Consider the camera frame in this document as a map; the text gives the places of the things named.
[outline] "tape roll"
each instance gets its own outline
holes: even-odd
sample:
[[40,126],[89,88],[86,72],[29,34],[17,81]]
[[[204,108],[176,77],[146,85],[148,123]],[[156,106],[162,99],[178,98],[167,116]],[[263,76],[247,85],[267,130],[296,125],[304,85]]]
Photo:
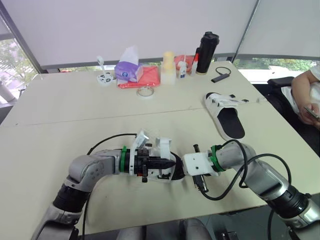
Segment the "tape roll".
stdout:
[[141,99],[151,99],[153,98],[155,89],[150,86],[139,87],[136,91],[136,95]]

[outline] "black cable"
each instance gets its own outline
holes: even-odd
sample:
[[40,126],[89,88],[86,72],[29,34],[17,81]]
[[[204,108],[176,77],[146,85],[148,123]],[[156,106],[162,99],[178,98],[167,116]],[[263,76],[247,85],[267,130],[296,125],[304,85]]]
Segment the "black cable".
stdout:
[[215,68],[215,71],[219,74],[219,75],[222,75],[223,73],[219,72],[218,69],[227,69],[229,71],[229,75],[231,74],[231,70],[225,66],[218,66]]
[[[92,151],[96,147],[98,147],[100,144],[102,144],[110,139],[114,139],[114,138],[121,137],[121,136],[137,136],[137,134],[136,133],[122,133],[122,134],[113,135],[111,137],[103,139],[102,141],[100,141],[96,145],[94,145],[92,148],[90,148],[87,155],[90,155],[92,153]],[[87,218],[87,214],[88,214],[88,206],[89,206],[90,196],[91,196],[91,193],[89,194],[88,200],[86,201],[85,207],[84,207],[83,220],[82,220],[82,240],[85,240],[85,235],[86,235],[86,218]]]
[[243,155],[243,161],[244,161],[244,170],[243,170],[243,175],[242,175],[242,178],[239,182],[239,187],[242,188],[242,189],[246,189],[248,188],[248,186],[246,185],[242,185],[244,183],[244,181],[246,180],[246,177],[247,177],[247,173],[248,173],[248,157],[247,157],[247,153],[243,147],[243,145],[236,139],[231,139],[229,141],[226,141],[224,144],[222,144],[222,147],[224,147],[225,145],[229,144],[229,143],[232,143],[232,142],[235,142],[236,144],[238,144],[239,148],[241,149],[241,152],[242,152],[242,155]]
[[[247,161],[247,165],[249,165],[251,162],[253,162],[254,160],[258,159],[258,158],[263,158],[263,157],[273,157],[273,158],[276,158],[278,160],[280,160],[285,169],[286,169],[286,172],[288,174],[288,182],[291,184],[291,171],[289,169],[289,166],[288,164],[285,162],[285,160],[283,160],[281,157],[275,155],[275,154],[272,154],[272,153],[264,153],[264,154],[259,154],[259,155],[256,155],[252,158],[250,158],[248,161]],[[220,196],[217,196],[217,197],[212,197],[212,196],[209,196],[207,195],[204,191],[200,191],[201,194],[206,197],[207,199],[209,200],[212,200],[212,201],[218,201],[218,200],[221,200],[223,199],[229,192],[230,190],[232,189],[232,187],[234,186],[237,178],[240,176],[242,170],[245,168],[245,164],[243,164],[240,169],[238,170],[238,172],[235,174],[235,176],[233,177],[231,183],[229,184],[229,186],[226,188],[226,190],[220,195]]]
[[272,217],[274,216],[274,213],[275,213],[275,211],[273,209],[271,209],[270,214],[269,214],[269,218],[268,218],[268,226],[266,228],[268,240],[272,240],[271,239],[271,223],[272,223]]
[[113,139],[113,138],[121,137],[121,136],[137,136],[137,134],[136,133],[122,133],[122,134],[117,134],[117,135],[108,137],[106,139],[103,139],[102,141],[100,141],[96,145],[94,145],[92,148],[90,148],[90,150],[88,151],[87,155],[90,155],[92,153],[92,151],[96,147],[98,147],[100,144],[104,143],[105,141],[108,141],[108,140]]

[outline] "white slipper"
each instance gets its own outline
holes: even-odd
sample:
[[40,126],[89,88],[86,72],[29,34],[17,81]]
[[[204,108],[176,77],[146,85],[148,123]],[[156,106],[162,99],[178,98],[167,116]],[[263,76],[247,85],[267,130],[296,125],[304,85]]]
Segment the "white slipper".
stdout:
[[206,109],[224,140],[244,138],[245,130],[238,118],[237,106],[246,102],[248,100],[236,100],[234,95],[221,95],[215,92],[209,92],[204,97]]

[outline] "table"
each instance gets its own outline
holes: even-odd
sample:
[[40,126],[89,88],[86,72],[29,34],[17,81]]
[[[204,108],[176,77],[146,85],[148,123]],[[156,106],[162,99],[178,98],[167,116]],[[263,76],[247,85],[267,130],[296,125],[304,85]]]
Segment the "table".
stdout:
[[[219,66],[230,68],[232,74],[219,83],[212,83],[210,79],[217,76],[214,69]],[[205,76],[187,77],[174,86],[159,86],[150,100],[139,99],[135,89],[101,87],[95,81],[96,75],[97,72],[73,72],[37,76],[0,126],[3,192],[0,239],[31,237],[67,176],[71,161],[106,137],[136,133],[143,127],[150,132],[152,141],[157,136],[172,138],[171,150],[179,156],[192,153],[194,144],[199,144],[202,151],[222,144],[224,140],[202,104],[208,92],[235,94],[250,100],[238,106],[239,119],[246,132],[242,142],[251,145],[257,154],[273,153],[284,158],[292,172],[292,184],[301,192],[320,192],[318,156],[268,102],[255,102],[262,96],[231,63],[216,62]],[[63,89],[58,91],[62,83],[65,83]],[[130,136],[120,137],[100,145],[97,150],[130,146],[131,142]],[[286,176],[278,160],[268,157],[264,160]],[[234,174],[228,170],[219,177],[207,177],[208,194],[220,195]],[[165,184],[141,183],[141,179],[127,175],[108,176],[100,180],[92,192],[86,232],[98,233],[264,204],[252,191],[236,185],[223,200],[210,201],[194,188],[191,177],[185,177],[180,183]]]

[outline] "hand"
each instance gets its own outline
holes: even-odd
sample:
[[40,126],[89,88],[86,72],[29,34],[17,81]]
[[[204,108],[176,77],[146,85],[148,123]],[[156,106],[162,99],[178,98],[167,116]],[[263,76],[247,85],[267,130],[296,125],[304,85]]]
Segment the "hand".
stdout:
[[302,106],[299,107],[299,111],[300,111],[300,117],[301,120],[305,123],[305,124],[309,124],[309,125],[314,125],[318,130],[320,130],[320,122],[317,121],[316,119],[314,119],[310,113],[308,113],[308,111],[305,109],[309,108],[310,110],[312,110],[315,114],[319,115],[320,111],[319,111],[319,107],[316,103],[307,103],[304,104]]

